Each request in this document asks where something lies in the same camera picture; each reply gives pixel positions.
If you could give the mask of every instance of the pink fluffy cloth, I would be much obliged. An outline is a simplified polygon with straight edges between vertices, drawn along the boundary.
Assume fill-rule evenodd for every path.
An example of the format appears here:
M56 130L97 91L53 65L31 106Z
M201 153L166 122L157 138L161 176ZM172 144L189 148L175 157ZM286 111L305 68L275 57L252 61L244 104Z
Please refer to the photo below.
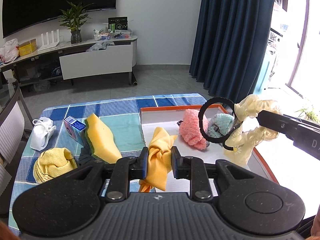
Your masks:
M202 137L199 128L199 111L195 109L187 109L183 116L183 122L179 126L179 133L182 138L191 146L199 150L207 147L207 141ZM203 116L203 129L208 129L208 119Z

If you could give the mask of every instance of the metal screw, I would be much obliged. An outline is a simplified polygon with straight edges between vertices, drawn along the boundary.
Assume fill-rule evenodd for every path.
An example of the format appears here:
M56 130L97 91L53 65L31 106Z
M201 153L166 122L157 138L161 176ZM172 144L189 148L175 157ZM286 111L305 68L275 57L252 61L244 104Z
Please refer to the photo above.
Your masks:
M200 198L200 199L206 199L206 198L211 197L211 194L205 190L199 190L195 193L195 195L197 198Z
M119 191L110 191L108 192L107 197L110 199L120 199L123 197L123 194Z

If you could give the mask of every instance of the blue checkered tablecloth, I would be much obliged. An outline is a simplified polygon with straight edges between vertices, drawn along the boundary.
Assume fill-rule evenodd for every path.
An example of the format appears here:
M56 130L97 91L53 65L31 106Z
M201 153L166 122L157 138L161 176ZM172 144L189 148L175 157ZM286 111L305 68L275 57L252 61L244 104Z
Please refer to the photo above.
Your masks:
M53 120L57 130L49 140L48 150L53 147L65 147L71 151L77 161L80 155L81 145L73 140L66 131L63 119L71 115L84 123L90 114L95 113L108 127L110 127L115 143L123 157L139 156L145 142L140 124L140 108L159 106L185 106L202 105L206 100L199 94L158 95L135 98L110 99L104 101L87 102L67 106L46 108L41 116ZM24 191L37 185L33 177L33 165L40 156L39 151L30 148L30 139L22 153L17 176L14 181L10 210L9 228L16 235L19 230L12 216L12 205L15 199ZM139 183L132 181L130 191L138 191Z

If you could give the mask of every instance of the tv stand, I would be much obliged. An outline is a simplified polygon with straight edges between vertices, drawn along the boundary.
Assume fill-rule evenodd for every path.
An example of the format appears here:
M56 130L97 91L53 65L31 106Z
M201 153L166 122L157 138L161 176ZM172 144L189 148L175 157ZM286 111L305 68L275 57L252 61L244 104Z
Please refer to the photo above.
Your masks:
M58 78L71 79L73 84L73 79L78 77L123 72L128 73L131 85L132 67L137 63L137 39L137 36L112 39L115 46L109 46L106 50L89 52L85 51L97 41L89 40L77 44L66 42L54 48L36 50L18 57L13 62L0 65L0 71L13 70L20 86ZM52 75L52 70L59 66L62 75Z

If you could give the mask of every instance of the blue curtain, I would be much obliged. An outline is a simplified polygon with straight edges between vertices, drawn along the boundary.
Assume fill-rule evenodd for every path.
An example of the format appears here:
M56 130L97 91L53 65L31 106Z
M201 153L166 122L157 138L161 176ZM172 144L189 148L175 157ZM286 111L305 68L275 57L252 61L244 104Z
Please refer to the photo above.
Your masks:
M254 90L274 0L202 0L190 74L236 103Z

